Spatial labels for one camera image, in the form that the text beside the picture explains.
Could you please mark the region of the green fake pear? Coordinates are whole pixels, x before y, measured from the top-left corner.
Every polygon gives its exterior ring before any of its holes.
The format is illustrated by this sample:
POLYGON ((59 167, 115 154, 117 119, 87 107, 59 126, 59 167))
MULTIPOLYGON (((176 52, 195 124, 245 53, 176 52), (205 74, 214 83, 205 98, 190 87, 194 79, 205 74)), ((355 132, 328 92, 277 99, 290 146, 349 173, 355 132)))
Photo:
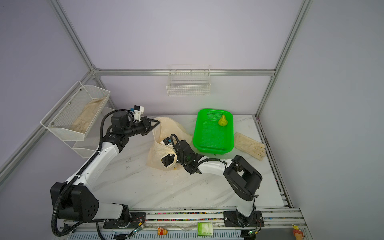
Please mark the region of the green fake pear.
POLYGON ((228 125, 228 120, 226 118, 225 115, 222 115, 221 118, 219 119, 218 121, 218 124, 221 126, 221 127, 225 127, 228 125))

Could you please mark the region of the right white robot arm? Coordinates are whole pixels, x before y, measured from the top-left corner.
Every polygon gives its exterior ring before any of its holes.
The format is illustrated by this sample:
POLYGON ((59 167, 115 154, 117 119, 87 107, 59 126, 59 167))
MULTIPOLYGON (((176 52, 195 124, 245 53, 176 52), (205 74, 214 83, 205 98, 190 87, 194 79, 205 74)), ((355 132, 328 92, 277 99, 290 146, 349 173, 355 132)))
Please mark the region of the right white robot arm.
POLYGON ((235 211, 225 211, 224 217, 232 225, 239 227, 262 226, 257 214, 255 200, 263 180, 262 175, 243 157, 222 160, 195 153, 185 140, 166 138, 161 145, 174 152, 161 158, 165 167, 169 167, 176 158, 190 175, 212 174, 223 176, 235 194, 240 198, 235 211))

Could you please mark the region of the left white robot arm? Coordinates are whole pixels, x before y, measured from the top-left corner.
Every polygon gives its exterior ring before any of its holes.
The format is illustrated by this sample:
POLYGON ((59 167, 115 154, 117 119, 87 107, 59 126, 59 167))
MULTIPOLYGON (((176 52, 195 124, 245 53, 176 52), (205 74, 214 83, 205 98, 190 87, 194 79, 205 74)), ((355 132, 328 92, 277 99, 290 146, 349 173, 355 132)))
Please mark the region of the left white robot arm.
POLYGON ((121 227, 137 224, 124 204, 102 203, 92 189, 107 165, 122 152, 131 137, 149 134, 160 121, 142 116, 134 109, 114 110, 102 118, 99 145, 81 168, 63 183, 51 189, 53 213, 51 230, 63 237, 85 223, 116 222, 121 227))

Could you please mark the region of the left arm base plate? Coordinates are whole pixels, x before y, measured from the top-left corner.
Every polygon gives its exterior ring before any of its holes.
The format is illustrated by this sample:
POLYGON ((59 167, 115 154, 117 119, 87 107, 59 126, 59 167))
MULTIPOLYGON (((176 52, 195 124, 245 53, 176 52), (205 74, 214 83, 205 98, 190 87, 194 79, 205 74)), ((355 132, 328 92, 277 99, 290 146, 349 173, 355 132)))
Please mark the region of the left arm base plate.
POLYGON ((144 225, 147 214, 145 212, 130 212, 128 218, 107 220, 104 229, 136 229, 140 224, 144 225))

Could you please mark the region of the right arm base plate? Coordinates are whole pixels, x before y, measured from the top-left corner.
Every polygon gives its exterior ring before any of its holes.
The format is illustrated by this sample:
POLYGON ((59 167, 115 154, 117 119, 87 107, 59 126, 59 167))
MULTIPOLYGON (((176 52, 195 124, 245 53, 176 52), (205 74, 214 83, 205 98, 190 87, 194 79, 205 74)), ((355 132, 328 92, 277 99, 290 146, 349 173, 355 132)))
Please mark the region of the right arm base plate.
POLYGON ((253 210, 249 217, 241 215, 238 211, 224 211, 225 227, 264 227, 264 218, 261 211, 253 210))

